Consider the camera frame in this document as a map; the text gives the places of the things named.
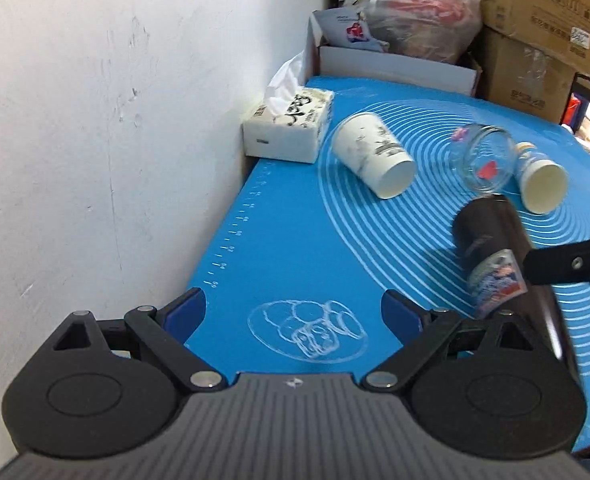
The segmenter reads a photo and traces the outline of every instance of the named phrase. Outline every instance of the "white paper cup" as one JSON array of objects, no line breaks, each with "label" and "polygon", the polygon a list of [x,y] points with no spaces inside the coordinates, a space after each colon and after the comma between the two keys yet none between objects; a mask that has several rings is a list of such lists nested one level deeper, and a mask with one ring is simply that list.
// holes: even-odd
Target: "white paper cup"
[{"label": "white paper cup", "polygon": [[377,114],[363,112],[342,121],[332,148],[379,198],[399,195],[415,177],[415,161]]},{"label": "white paper cup", "polygon": [[562,203],[568,191],[566,171],[529,142],[517,144],[517,151],[515,176],[522,202],[532,213],[550,213]]}]

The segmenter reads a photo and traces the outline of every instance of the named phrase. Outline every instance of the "colorful sticker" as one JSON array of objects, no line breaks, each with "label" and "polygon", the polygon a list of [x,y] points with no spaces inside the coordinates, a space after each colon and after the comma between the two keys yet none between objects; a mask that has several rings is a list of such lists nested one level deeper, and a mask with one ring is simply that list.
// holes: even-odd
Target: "colorful sticker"
[{"label": "colorful sticker", "polygon": [[528,291],[511,249],[502,249],[480,263],[469,276],[476,316],[488,316],[502,303]]}]

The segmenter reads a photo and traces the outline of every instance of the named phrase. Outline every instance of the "black cylinder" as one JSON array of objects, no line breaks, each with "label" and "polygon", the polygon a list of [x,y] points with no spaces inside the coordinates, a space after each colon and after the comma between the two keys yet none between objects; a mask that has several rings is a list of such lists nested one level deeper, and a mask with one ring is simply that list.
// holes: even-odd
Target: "black cylinder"
[{"label": "black cylinder", "polygon": [[575,351],[550,285],[531,285],[523,261],[533,248],[513,204],[504,195],[469,202],[453,221],[453,239],[476,315],[497,309],[520,314],[579,381]]}]

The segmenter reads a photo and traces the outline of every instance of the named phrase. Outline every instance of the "tissue box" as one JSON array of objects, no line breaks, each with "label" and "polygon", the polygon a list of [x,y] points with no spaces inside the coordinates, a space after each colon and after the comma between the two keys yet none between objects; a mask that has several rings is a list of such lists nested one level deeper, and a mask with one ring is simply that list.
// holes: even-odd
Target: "tissue box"
[{"label": "tissue box", "polygon": [[333,92],[304,88],[282,116],[265,105],[244,122],[246,155],[312,164],[331,121]]}]

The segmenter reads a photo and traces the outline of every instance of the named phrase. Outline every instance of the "metal screw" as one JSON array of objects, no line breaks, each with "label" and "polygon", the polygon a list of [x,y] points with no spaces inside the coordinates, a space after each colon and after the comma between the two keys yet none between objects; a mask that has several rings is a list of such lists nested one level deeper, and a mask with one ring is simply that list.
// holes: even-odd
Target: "metal screw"
[{"label": "metal screw", "polygon": [[373,372],[366,376],[366,382],[373,388],[392,388],[397,384],[397,376],[389,372]]},{"label": "metal screw", "polygon": [[191,383],[199,388],[214,388],[221,380],[221,375],[211,370],[202,370],[191,375]]}]

